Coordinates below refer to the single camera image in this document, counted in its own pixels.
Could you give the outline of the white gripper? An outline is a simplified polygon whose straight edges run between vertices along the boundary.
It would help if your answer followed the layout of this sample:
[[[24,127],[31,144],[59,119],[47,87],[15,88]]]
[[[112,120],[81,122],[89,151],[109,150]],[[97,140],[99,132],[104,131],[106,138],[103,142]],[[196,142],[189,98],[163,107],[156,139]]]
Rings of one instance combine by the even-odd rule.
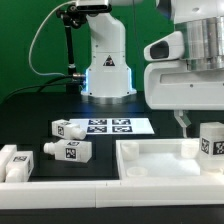
[[[151,109],[175,110],[174,118],[184,138],[191,121],[185,110],[224,110],[224,69],[193,72],[181,60],[184,53],[180,31],[148,45],[144,57],[145,100]]]

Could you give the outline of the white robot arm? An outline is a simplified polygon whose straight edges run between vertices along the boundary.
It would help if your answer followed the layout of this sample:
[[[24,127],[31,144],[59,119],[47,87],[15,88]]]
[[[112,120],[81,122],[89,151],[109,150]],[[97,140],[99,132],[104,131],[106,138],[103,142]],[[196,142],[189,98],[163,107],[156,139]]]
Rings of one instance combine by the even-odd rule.
[[[125,63],[125,29],[109,9],[130,0],[77,0],[91,28],[92,63],[83,94],[118,101],[135,90]],[[156,0],[174,31],[144,48],[144,93],[152,109],[172,110],[182,127],[188,110],[224,110],[224,0]]]

